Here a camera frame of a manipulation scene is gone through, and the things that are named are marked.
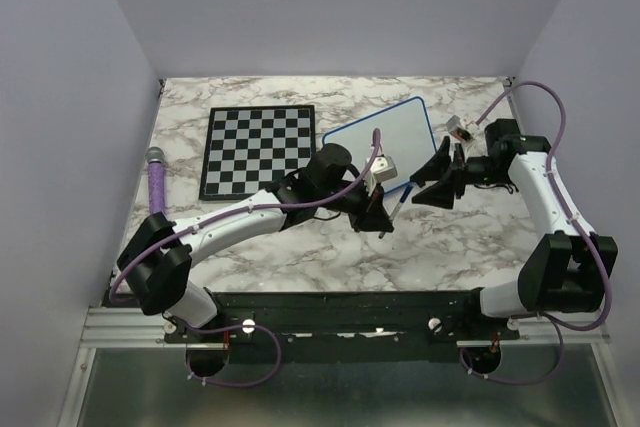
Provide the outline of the white blue whiteboard marker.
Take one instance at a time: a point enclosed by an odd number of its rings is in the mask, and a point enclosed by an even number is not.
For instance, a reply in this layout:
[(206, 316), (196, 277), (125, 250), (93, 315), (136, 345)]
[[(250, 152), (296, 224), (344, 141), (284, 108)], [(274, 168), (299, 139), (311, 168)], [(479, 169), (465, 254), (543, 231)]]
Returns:
[(402, 192), (398, 202), (396, 203), (396, 205), (394, 206), (391, 214), (389, 215), (390, 222), (393, 222), (395, 220), (396, 216), (398, 215), (398, 213), (400, 212), (401, 208), (403, 207), (403, 205), (407, 201), (409, 195), (411, 194), (413, 188), (414, 188), (414, 185), (412, 183), (409, 183), (405, 187), (405, 189)]

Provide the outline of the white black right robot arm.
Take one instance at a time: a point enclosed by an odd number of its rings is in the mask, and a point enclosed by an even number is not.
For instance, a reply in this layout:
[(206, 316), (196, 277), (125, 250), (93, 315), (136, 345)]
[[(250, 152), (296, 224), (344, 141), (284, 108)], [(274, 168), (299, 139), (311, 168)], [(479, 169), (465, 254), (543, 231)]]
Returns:
[(618, 254), (614, 239), (579, 219), (546, 138), (522, 134), (513, 119), (498, 119), (484, 133), (486, 155), (468, 157), (461, 144), (444, 139), (410, 178), (421, 189), (413, 203), (443, 209), (469, 186), (513, 186), (533, 221), (538, 244), (517, 278), (480, 289), (476, 305), (460, 314), (462, 331), (480, 339), (496, 318), (596, 311)]

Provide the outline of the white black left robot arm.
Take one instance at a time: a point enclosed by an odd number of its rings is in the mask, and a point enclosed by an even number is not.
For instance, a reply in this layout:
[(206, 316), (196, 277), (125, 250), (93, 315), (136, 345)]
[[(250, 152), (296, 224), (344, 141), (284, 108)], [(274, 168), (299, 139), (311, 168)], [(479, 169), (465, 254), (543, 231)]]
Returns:
[(193, 267), (251, 238), (312, 220), (320, 208), (347, 215), (356, 232), (390, 232), (382, 184), (396, 175), (380, 147), (357, 170), (349, 151), (330, 143), (306, 166), (229, 207), (176, 221), (153, 213), (120, 254), (120, 273), (111, 289), (126, 284), (145, 315), (167, 314), (187, 324), (197, 340), (212, 341), (222, 319), (212, 293), (190, 281)]

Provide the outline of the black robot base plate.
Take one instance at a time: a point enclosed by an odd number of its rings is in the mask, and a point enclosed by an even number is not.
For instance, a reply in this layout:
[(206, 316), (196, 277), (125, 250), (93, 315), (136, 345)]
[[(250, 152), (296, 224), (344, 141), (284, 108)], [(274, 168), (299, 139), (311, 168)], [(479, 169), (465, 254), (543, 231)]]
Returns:
[(183, 324), (169, 344), (203, 348), (233, 363), (454, 362), (458, 346), (519, 337), (477, 309), (478, 291), (219, 293), (201, 332)]

